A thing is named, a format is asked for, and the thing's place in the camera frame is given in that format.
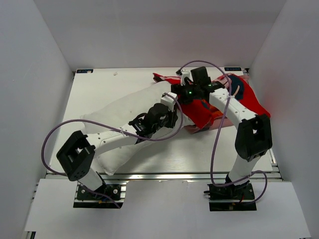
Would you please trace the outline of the red cartoon print pillowcase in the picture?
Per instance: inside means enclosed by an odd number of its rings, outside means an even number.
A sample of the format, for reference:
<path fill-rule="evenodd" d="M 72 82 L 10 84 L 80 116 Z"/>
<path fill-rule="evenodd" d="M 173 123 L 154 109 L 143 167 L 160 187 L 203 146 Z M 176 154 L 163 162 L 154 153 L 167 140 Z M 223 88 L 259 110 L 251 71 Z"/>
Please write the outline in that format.
<path fill-rule="evenodd" d="M 231 101 L 239 101 L 245 108 L 258 115 L 267 115 L 270 113 L 259 103 L 257 97 L 249 85 L 249 76 L 238 76 L 233 73 L 228 74 L 230 82 L 224 75 L 214 79 L 213 82 L 220 82 L 226 89 L 231 89 L 231 95 L 234 97 Z M 219 103 L 210 104 L 208 99 L 195 99 L 189 104 L 180 104 L 182 112 L 185 115 L 184 128 L 191 134 L 201 131 L 218 129 L 232 126 L 231 120 L 225 118 L 222 121 L 224 108 Z"/>

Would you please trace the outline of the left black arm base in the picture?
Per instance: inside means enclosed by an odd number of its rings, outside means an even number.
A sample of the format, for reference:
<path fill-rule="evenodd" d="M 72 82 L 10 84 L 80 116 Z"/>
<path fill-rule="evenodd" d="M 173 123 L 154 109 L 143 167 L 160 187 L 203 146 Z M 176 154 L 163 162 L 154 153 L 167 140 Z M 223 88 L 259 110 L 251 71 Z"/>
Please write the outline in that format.
<path fill-rule="evenodd" d="M 78 183 L 73 208 L 81 209 L 120 209 L 124 203 L 125 183 L 106 183 L 96 191 L 88 190 Z"/>

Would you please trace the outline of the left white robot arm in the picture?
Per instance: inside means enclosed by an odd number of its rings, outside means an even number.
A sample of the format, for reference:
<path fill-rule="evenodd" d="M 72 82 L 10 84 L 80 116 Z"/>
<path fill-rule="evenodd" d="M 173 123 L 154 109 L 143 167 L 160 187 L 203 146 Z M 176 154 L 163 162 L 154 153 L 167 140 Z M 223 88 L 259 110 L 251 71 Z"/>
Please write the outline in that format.
<path fill-rule="evenodd" d="M 91 167 L 93 158 L 120 147 L 155 142 L 154 135 L 174 128 L 177 119 L 177 104 L 156 103 L 146 114 L 140 114 L 120 128 L 93 134 L 73 132 L 56 157 L 70 181 L 80 182 L 93 198 L 99 199 L 104 196 L 106 185 Z"/>

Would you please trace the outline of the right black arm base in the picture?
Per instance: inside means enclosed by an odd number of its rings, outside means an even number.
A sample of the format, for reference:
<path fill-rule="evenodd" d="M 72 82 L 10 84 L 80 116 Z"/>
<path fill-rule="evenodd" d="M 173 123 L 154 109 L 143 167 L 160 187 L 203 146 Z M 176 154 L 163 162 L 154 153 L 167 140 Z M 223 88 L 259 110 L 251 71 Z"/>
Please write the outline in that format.
<path fill-rule="evenodd" d="M 256 211 L 255 194 L 250 182 L 243 186 L 216 187 L 208 184 L 203 192 L 209 199 L 211 212 L 244 212 Z"/>

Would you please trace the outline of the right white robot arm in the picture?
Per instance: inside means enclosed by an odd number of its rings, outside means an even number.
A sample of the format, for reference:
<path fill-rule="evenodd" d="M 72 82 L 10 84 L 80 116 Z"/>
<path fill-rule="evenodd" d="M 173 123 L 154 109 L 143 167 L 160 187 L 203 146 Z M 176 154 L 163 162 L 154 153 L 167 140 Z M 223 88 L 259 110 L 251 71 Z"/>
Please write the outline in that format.
<path fill-rule="evenodd" d="M 259 104 L 250 86 L 235 74 L 223 73 L 211 80 L 205 67 L 176 72 L 179 82 L 172 84 L 182 111 L 198 128 L 220 118 L 229 120 L 237 130 L 237 158 L 226 177 L 225 192 L 232 199 L 243 193 L 243 186 L 253 174 L 261 156 L 272 147 L 269 113 Z"/>

